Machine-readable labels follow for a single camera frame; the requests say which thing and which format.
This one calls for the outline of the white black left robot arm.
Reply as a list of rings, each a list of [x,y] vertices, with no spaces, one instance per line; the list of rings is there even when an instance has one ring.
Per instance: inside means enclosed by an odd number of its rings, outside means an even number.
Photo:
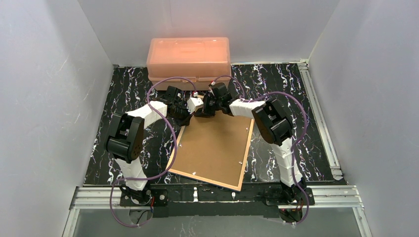
[[[112,115],[104,148],[120,166],[129,190],[142,191],[149,181],[139,158],[144,130],[166,117],[173,118],[180,126],[188,126],[192,115],[202,105],[203,100],[197,92],[185,99],[182,90],[169,86],[163,95],[152,99],[149,104]]]

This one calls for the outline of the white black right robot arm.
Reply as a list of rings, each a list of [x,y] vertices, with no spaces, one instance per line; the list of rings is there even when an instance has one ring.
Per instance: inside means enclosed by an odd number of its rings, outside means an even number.
[[[223,83],[210,86],[205,93],[203,106],[195,112],[195,116],[211,118],[217,111],[229,116],[241,116],[253,119],[262,138],[271,145],[280,169],[280,181],[288,187],[301,179],[300,172],[292,165],[292,120],[284,111],[277,99],[265,101],[247,101],[232,96]]]

